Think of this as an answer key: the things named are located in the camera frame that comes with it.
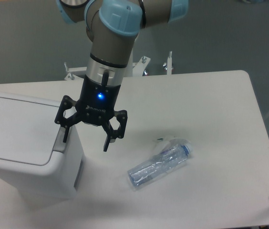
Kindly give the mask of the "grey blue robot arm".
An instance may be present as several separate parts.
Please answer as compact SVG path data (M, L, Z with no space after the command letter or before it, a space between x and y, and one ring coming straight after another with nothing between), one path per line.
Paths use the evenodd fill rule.
M84 21L92 42L78 100L65 95L55 123L69 130L79 122L101 126L107 134L104 150L123 138L127 111L114 109L127 73L130 55L140 30L183 18L187 0L59 0L57 7L66 23Z

